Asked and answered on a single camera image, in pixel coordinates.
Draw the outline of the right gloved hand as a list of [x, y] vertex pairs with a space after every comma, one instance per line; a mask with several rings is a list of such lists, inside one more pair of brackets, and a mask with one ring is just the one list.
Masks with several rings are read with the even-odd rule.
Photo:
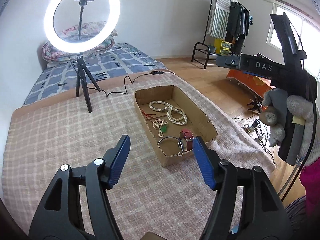
[[[279, 122], [279, 113], [272, 106], [272, 98], [270, 94], [273, 90], [264, 93], [262, 105], [267, 108], [266, 111], [259, 114], [260, 121], [270, 127], [270, 147], [274, 147], [285, 139], [284, 126]], [[310, 154], [307, 151], [310, 146], [313, 131], [313, 106], [312, 102], [305, 100], [303, 97], [292, 95], [286, 100], [287, 109], [293, 115], [293, 124], [301, 131], [303, 136], [301, 142], [298, 143], [299, 153], [297, 157], [306, 160], [305, 166], [314, 164], [319, 159], [319, 111], [317, 114], [316, 135]]]

